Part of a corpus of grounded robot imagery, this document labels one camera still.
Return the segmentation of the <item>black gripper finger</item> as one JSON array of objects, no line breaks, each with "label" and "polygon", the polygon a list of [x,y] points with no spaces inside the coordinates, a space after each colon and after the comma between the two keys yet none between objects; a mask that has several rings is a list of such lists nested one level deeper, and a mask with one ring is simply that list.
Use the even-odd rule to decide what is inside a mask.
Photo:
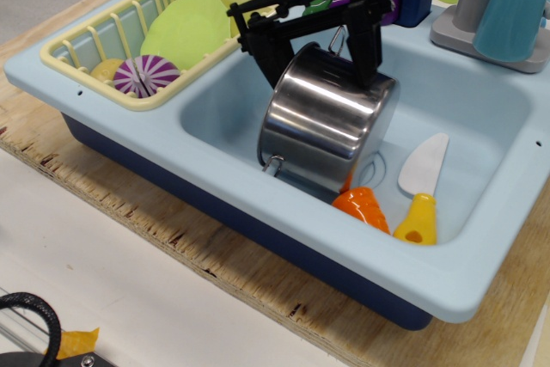
[{"label": "black gripper finger", "polygon": [[347,45],[357,73],[357,81],[369,88],[382,62],[381,19],[366,2],[350,3],[343,14],[347,27]]},{"label": "black gripper finger", "polygon": [[245,22],[237,24],[241,50],[254,58],[260,71],[274,88],[294,57],[289,39],[280,33],[279,21],[260,19],[249,27]]}]

